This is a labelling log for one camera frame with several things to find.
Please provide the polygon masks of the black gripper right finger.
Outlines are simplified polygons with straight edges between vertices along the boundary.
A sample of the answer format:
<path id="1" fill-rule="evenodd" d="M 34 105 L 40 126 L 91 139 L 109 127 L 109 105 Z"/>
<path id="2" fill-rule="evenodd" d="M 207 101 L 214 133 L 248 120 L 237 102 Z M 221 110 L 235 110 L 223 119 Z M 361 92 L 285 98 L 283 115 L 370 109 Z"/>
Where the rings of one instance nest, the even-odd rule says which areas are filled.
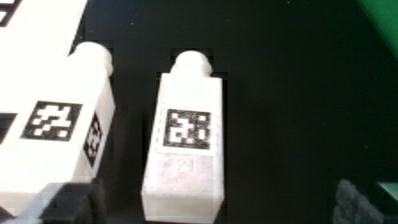
<path id="1" fill-rule="evenodd" d="M 398 183 L 340 181 L 333 224 L 398 224 Z"/>

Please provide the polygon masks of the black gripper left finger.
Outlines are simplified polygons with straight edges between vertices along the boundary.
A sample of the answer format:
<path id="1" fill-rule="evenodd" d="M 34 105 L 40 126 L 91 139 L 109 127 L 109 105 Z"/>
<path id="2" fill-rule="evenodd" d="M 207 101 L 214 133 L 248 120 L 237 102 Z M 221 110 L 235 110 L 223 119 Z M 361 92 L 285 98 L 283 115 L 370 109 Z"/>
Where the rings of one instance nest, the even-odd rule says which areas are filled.
<path id="1" fill-rule="evenodd" d="M 15 224 L 109 224 L 104 181 L 50 183 Z"/>

